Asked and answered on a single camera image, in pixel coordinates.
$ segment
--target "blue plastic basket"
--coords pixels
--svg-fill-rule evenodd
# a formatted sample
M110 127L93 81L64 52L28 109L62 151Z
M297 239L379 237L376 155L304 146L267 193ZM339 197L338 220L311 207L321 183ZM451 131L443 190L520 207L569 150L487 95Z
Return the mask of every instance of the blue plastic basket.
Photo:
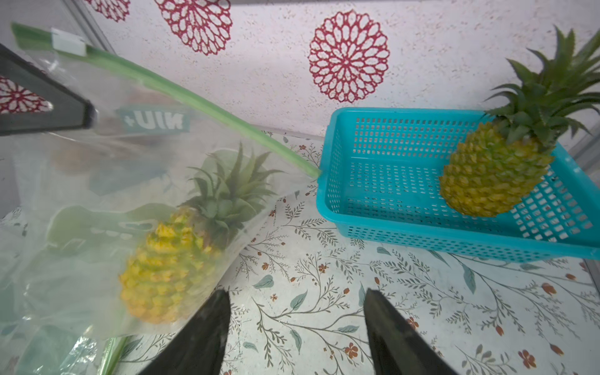
M439 176L484 114L344 108L327 129L317 208L341 234L507 262L600 257L600 191L559 145L541 182L506 214L449 208Z

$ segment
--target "white wall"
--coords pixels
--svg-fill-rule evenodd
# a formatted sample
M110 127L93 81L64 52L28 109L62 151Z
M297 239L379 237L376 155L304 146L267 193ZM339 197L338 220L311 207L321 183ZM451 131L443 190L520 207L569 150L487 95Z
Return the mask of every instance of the white wall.
M318 135L331 113L347 105L480 109L500 104L483 99L490 88L514 80L505 58L537 67L526 47L552 53L553 25L574 28L580 41L600 26L598 0L232 3L231 39L208 56L171 32L154 1L134 1L124 22L92 12L121 56L249 122ZM325 18L350 10L380 23L389 49L383 82L352 104L321 93L308 60L315 29ZM582 119L590 126L595 120Z

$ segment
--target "green zipper seal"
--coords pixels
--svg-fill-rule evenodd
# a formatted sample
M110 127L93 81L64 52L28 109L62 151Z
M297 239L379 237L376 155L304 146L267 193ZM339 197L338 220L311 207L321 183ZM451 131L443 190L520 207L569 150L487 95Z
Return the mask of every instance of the green zipper seal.
M11 24L11 28L19 48L23 50L54 50L52 47L51 33L14 22ZM108 52L96 49L89 45L86 45L86 56L72 55L62 51L56 52L60 53L61 55L68 56L71 59L87 62L111 73L119 74L133 81L139 82L149 89L161 92L196 110L199 110L238 131L244 137L249 138L272 150L274 153L283 157L290 164L296 166L311 178L317 179L321 174L319 168L304 160L300 155L296 154L280 142L268 137L265 133L253 127L241 118L234 116L218 105L159 76L156 73L153 73L148 69L132 63L131 61L111 55Z

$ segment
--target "ziplock bag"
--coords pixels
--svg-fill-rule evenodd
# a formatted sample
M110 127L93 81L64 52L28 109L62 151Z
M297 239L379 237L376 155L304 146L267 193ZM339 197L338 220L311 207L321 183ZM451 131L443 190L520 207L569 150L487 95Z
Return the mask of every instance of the ziplock bag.
M29 233L13 275L27 320L94 338L173 332L202 305L275 201L319 171L192 92L104 51L19 47L88 99L88 130L14 136ZM37 165L29 160L43 160Z

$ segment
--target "floral tablecloth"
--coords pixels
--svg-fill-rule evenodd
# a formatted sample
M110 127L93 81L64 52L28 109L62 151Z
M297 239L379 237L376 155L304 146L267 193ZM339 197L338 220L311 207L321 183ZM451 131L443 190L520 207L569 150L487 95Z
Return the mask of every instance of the floral tablecloth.
M270 134L319 164L322 142ZM362 303L381 291L459 374L596 374L600 299L581 259L506 263L342 237L316 183L281 199L221 280L223 374L372 373ZM133 337L134 375L175 334Z

